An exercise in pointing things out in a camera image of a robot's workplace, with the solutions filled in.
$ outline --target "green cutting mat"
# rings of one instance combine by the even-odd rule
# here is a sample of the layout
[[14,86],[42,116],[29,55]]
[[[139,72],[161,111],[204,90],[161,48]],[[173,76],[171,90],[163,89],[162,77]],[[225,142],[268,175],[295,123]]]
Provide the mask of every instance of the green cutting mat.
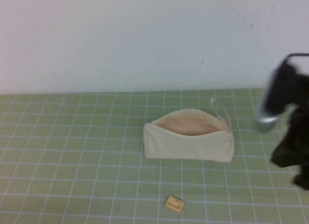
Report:
[[[286,125],[256,134],[261,89],[0,96],[1,224],[307,224],[297,168],[268,162]],[[232,163],[146,159],[142,128],[183,108],[232,118]],[[168,196],[182,214],[165,208]]]

